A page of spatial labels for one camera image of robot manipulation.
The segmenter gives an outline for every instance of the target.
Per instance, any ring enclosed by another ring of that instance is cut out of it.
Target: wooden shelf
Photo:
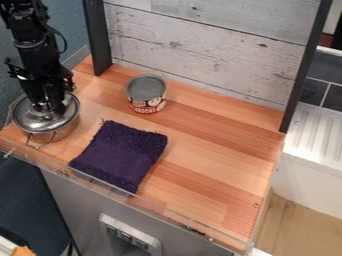
[[[163,133],[169,145],[137,194],[238,239],[195,227],[236,252],[246,251],[282,148],[284,135],[278,127],[283,113],[167,81],[167,107],[156,114],[138,114],[128,107],[124,85],[139,74],[113,65],[95,77],[90,58],[84,60],[74,69],[80,123],[69,137],[39,154],[60,163],[51,168],[67,172],[66,165],[85,149],[103,119]],[[26,141],[14,124],[0,136],[18,145]],[[10,150],[4,140],[1,143]],[[29,152],[26,156],[35,158],[35,150]],[[170,211],[158,212],[182,223]]]

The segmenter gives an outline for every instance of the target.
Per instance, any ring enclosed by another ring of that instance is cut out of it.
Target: can lid
[[[135,101],[152,100],[163,95],[165,91],[164,80],[154,75],[135,77],[127,86],[128,95]]]

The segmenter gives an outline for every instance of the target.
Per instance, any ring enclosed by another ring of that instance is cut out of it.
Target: blue wall
[[[66,60],[84,45],[88,44],[88,37],[83,15],[82,0],[43,0],[49,7],[51,20],[49,24],[60,31],[68,41],[69,48],[61,56]],[[5,57],[17,55],[12,46],[10,31],[0,18],[0,129],[7,117],[8,106],[22,94],[17,81],[7,75],[7,66],[3,64]]]

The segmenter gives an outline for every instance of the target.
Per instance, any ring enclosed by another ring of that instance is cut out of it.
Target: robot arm
[[[59,62],[55,35],[62,36],[48,26],[48,8],[41,0],[0,0],[0,14],[11,30],[21,64],[7,58],[10,76],[20,85],[34,110],[63,114],[65,91],[72,92],[72,72]]]

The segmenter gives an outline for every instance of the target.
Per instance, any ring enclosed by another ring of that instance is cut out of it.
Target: purple cloth
[[[135,193],[166,145],[165,135],[106,121],[69,166]]]

